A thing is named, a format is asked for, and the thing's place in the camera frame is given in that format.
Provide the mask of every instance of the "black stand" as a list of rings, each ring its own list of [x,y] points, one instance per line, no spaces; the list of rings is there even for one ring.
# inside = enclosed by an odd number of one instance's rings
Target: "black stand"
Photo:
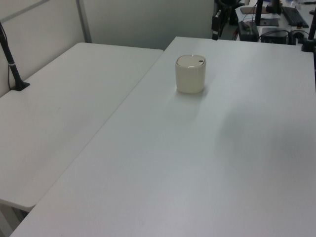
[[[310,53],[314,53],[315,50],[315,40],[314,40],[314,36],[315,36],[315,31],[316,31],[316,15],[314,14],[313,16],[313,20],[312,20],[312,24],[311,24],[311,29],[310,29],[310,33],[308,34],[308,38],[304,38],[303,42],[302,42],[302,51],[303,52],[310,52]]]
[[[255,23],[257,26],[278,26],[277,19],[261,19],[263,0],[257,1]]]
[[[14,76],[14,79],[15,79],[15,87],[13,87],[12,90],[21,91],[24,88],[28,87],[30,84],[27,82],[23,82],[20,78],[20,74],[19,74],[18,69],[16,68],[16,65],[15,65],[15,62],[13,60],[11,51],[10,51],[9,46],[8,46],[8,41],[7,41],[7,38],[6,38],[6,35],[4,33],[4,30],[3,30],[1,23],[0,23],[0,43],[1,43],[2,49],[4,51],[5,57],[8,61],[8,65],[9,65],[9,67],[12,71],[12,74]]]

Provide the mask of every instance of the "floor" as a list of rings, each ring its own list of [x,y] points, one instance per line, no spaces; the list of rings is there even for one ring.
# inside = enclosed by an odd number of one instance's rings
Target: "floor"
[[[24,217],[20,210],[0,204],[0,237],[9,237]]]

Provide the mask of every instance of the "black pole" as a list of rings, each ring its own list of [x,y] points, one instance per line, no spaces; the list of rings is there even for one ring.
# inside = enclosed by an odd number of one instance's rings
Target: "black pole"
[[[2,46],[2,49],[4,51],[5,57],[8,61],[8,65],[12,71],[12,74],[14,76],[15,79],[15,87],[12,88],[12,90],[17,90],[17,91],[21,91],[24,88],[28,87],[30,84],[27,82],[23,82],[20,78],[20,74],[18,72],[18,69],[16,68],[15,62],[13,60],[11,51],[9,49],[9,45],[8,45],[8,41],[6,38],[6,35],[4,33],[4,29],[2,27],[2,24],[0,22],[0,43]]]
[[[257,26],[260,26],[262,4],[263,4],[263,0],[258,0],[257,1],[257,10],[256,10],[256,17],[255,17],[255,23],[256,23]]]

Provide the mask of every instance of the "office desk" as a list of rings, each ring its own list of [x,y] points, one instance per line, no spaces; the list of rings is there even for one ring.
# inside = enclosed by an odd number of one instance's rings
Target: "office desk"
[[[245,6],[245,7],[251,7],[251,6],[254,6],[256,4],[257,0],[251,0],[249,5],[248,6]],[[263,2],[263,6],[267,6],[269,4],[269,2]],[[282,1],[282,4],[283,6],[289,6],[289,7],[295,7],[297,4],[296,2],[288,2],[288,1]],[[301,4],[301,9],[298,9],[298,11],[300,12],[300,14],[302,15],[302,17],[305,19],[305,21],[307,22],[307,24],[309,25],[309,27],[311,27],[311,23],[312,23],[312,19],[313,19],[313,16],[309,14],[309,11],[311,10],[315,10],[315,7],[316,5],[315,4],[312,4],[312,5],[304,5],[304,4]],[[278,20],[278,23],[279,23],[279,26],[276,27],[276,26],[269,26],[270,28],[284,28],[288,31],[291,31],[292,29],[293,30],[297,30],[295,27],[291,27],[289,24],[288,24],[288,21],[287,19],[285,18],[284,14],[282,13],[280,15],[280,19]],[[258,31],[259,31],[259,35],[261,35],[261,32],[262,32],[262,29],[264,27],[260,26],[260,27],[257,27],[258,28]],[[299,30],[303,30],[303,31],[306,31],[307,33],[310,32],[310,28],[301,28]]]
[[[182,94],[194,53],[206,88]],[[315,237],[315,105],[297,47],[176,38],[12,237]]]
[[[79,43],[0,98],[0,203],[31,210],[161,54]]]

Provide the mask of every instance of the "electronic device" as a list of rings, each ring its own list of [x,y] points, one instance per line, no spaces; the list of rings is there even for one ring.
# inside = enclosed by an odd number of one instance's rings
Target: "electronic device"
[[[238,23],[238,34],[240,41],[251,41],[257,42],[259,40],[259,32],[256,23],[250,22],[239,22]]]
[[[257,1],[257,10],[256,10],[256,17],[255,17],[256,25],[257,26],[278,26],[277,19],[261,19],[262,4],[263,4],[263,0]],[[266,7],[266,11],[269,13],[281,14],[280,6],[281,6],[281,3],[279,0],[271,0],[271,4]]]
[[[263,28],[261,43],[286,44],[287,32],[281,28]]]
[[[230,25],[237,25],[238,17],[235,9],[243,6],[240,0],[215,0],[218,10],[212,18],[212,39],[217,40],[221,35],[225,24],[229,21]]]
[[[285,18],[287,19],[289,25],[291,26],[297,26],[297,23],[302,22],[303,28],[308,28],[307,22],[304,20],[304,18],[301,16],[301,14],[298,12],[296,8],[283,6],[282,7],[283,14]]]

